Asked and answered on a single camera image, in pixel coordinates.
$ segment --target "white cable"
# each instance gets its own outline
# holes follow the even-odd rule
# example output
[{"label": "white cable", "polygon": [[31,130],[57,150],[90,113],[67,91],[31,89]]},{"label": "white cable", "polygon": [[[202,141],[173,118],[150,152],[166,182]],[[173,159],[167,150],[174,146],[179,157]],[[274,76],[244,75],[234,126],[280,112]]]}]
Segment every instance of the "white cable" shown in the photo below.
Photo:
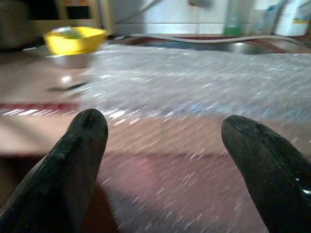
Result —
[{"label": "white cable", "polygon": [[123,23],[137,15],[139,15],[140,13],[143,13],[144,11],[148,10],[150,7],[152,7],[153,5],[155,5],[158,1],[161,0],[149,0],[148,2],[146,2],[144,5],[142,5],[140,8],[138,8],[135,12],[133,12],[131,15],[127,16],[126,18],[122,18],[117,20],[117,22],[115,22],[116,24],[120,24]]},{"label": "white cable", "polygon": [[229,39],[216,39],[216,40],[194,40],[194,39],[183,39],[171,36],[163,36],[163,35],[155,35],[155,34],[132,34],[132,37],[149,37],[155,39],[162,39],[162,40],[171,40],[171,41],[178,41],[178,42],[187,42],[187,43],[201,43],[201,44],[213,44],[213,43],[224,43],[224,42],[238,42],[238,41],[245,41],[245,40],[255,40],[255,39],[278,39],[278,40],[285,40],[300,46],[304,46],[298,40],[284,37],[280,35],[255,35],[255,36],[245,36],[245,37],[236,37],[236,38],[229,38]]}]

